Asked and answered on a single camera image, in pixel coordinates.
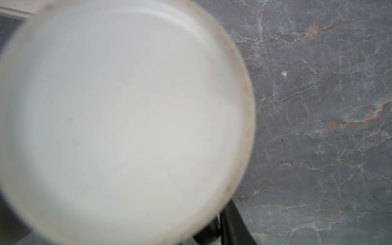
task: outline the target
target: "white plate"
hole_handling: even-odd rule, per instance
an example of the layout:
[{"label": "white plate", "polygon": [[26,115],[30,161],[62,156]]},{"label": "white plate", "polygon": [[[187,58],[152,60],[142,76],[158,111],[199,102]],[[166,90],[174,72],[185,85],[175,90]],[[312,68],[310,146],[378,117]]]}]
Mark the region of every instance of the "white plate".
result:
[{"label": "white plate", "polygon": [[62,1],[0,62],[0,184],[59,244],[174,244],[230,199],[254,99],[224,30],[183,0]]}]

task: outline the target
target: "black metal stand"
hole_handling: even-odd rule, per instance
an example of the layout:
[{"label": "black metal stand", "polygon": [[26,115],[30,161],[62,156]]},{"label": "black metal stand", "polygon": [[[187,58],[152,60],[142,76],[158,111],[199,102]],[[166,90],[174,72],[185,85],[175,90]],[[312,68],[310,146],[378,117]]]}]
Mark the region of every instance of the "black metal stand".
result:
[{"label": "black metal stand", "polygon": [[200,245],[211,244],[221,236],[222,245],[257,245],[246,228],[233,200],[220,213],[220,223],[215,218],[193,238]]}]

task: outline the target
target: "blurry white object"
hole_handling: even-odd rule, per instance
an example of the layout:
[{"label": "blurry white object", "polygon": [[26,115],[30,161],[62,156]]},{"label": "blurry white object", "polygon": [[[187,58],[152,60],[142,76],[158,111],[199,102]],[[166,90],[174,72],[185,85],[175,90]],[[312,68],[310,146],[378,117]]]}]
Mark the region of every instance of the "blurry white object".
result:
[{"label": "blurry white object", "polygon": [[59,244],[174,244],[225,206],[254,99],[224,30],[184,0],[68,0],[0,61],[0,185]]},{"label": "blurry white object", "polygon": [[0,15],[27,19],[54,0],[0,0]]}]

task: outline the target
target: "gray marble surface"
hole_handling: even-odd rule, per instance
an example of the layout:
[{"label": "gray marble surface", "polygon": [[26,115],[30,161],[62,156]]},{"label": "gray marble surface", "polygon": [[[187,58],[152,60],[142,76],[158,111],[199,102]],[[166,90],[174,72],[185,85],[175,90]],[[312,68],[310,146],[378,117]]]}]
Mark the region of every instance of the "gray marble surface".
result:
[{"label": "gray marble surface", "polygon": [[[391,244],[391,1],[196,2],[253,81],[256,140],[234,200],[258,244]],[[0,20],[3,45],[14,20]]]}]

